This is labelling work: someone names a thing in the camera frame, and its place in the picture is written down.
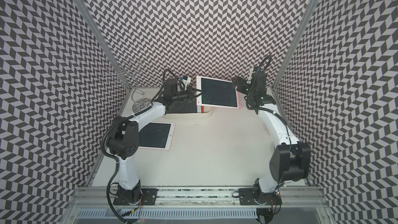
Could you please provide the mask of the pink writing tablet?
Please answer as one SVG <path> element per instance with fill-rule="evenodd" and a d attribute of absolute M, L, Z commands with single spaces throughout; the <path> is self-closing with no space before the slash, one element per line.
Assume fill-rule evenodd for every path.
<path fill-rule="evenodd" d="M 196 87 L 200 90 L 197 106 L 241 109 L 239 93 L 231 81 L 196 76 Z"/>
<path fill-rule="evenodd" d="M 139 148 L 170 150 L 175 130 L 172 122 L 151 122 L 140 130 Z"/>

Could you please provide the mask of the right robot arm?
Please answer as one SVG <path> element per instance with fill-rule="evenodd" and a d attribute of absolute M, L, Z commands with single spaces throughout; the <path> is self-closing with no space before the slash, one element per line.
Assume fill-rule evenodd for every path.
<path fill-rule="evenodd" d="M 257 178 L 252 189 L 240 188 L 232 196 L 239 199 L 240 205 L 254 205 L 257 217 L 270 221 L 282 208 L 280 189 L 286 183 L 306 179 L 309 174 L 311 148 L 300 141 L 290 130 L 282 117 L 274 98 L 267 94 L 266 70 L 272 56 L 266 56 L 253 68 L 248 79 L 233 78 L 236 90 L 244 94 L 246 108 L 255 111 L 268 129 L 274 151 L 269 160 L 269 172 Z"/>

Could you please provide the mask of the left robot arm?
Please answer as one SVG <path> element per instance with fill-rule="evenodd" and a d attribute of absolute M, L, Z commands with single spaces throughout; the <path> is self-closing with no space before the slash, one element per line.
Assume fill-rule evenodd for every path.
<path fill-rule="evenodd" d="M 201 89 L 190 85 L 190 77 L 176 76 L 169 68 L 162 73 L 162 85 L 148 105 L 130 116 L 116 117 L 100 142 L 104 156 L 115 160 L 116 167 L 106 186 L 107 203 L 113 214 L 124 224 L 129 223 L 125 214 L 119 214 L 111 201 L 111 186 L 119 176 L 117 197 L 127 203 L 143 204 L 144 194 L 136 172 L 134 155 L 139 147 L 140 131 L 155 119 L 170 112 L 174 103 L 195 101 L 202 95 Z"/>

